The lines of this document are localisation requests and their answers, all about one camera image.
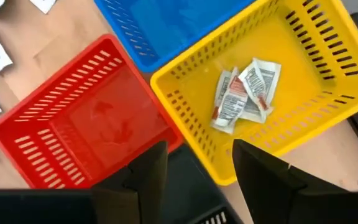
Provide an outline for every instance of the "yellow basket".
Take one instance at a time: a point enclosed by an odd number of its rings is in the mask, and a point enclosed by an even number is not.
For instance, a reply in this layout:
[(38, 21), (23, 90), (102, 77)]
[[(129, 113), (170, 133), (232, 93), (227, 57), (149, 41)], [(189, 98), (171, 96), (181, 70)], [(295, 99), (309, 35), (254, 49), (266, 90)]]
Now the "yellow basket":
[[(265, 124), (210, 127), (223, 69), (282, 64)], [(358, 30), (340, 0), (257, 0), (161, 68), (152, 88), (214, 181), (236, 180), (233, 139), (281, 156), (358, 112)]]

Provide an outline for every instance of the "red plastic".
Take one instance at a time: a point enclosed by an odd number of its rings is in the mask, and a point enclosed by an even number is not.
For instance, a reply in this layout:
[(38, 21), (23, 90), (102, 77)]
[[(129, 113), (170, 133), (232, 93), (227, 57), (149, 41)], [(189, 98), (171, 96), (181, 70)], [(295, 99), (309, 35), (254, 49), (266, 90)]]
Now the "red plastic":
[(0, 119), (0, 147), (32, 188), (88, 188), (156, 142), (182, 136), (113, 35)]

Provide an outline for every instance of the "wooden table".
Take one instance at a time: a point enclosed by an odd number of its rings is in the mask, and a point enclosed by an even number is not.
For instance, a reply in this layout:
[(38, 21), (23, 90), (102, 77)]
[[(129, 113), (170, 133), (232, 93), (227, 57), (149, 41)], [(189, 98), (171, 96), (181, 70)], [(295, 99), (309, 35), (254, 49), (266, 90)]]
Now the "wooden table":
[[(11, 109), (107, 32), (111, 32), (111, 28), (92, 0), (60, 0), (48, 15), (30, 1), (6, 1), (0, 9), (0, 41), (14, 65), (0, 73), (2, 109)], [(358, 190), (358, 139), (347, 121), (283, 158), (322, 179), (349, 190)], [(0, 151), (0, 188), (27, 187)], [(222, 190), (248, 223), (249, 212), (238, 185), (222, 187)]]

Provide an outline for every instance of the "blue basket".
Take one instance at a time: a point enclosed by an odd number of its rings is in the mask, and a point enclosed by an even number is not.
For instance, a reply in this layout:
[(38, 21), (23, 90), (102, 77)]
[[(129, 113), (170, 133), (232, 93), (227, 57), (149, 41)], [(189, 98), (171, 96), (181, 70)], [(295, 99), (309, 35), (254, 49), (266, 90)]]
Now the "blue basket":
[(137, 67), (151, 73), (255, 0), (95, 0)]

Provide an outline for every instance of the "plastic basket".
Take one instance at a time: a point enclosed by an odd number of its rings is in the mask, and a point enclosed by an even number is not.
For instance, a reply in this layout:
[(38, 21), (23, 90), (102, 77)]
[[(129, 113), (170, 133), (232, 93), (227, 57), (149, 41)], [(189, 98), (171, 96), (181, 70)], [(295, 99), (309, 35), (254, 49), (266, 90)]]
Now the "plastic basket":
[(0, 119), (0, 147), (32, 188), (87, 188), (166, 140), (167, 112), (104, 35)]
[[(209, 126), (223, 69), (282, 64), (265, 124)], [(358, 31), (340, 0), (258, 0), (152, 77), (152, 88), (214, 181), (236, 180), (233, 139), (281, 156), (358, 111)]]
[(146, 73), (155, 72), (254, 0), (94, 0)]

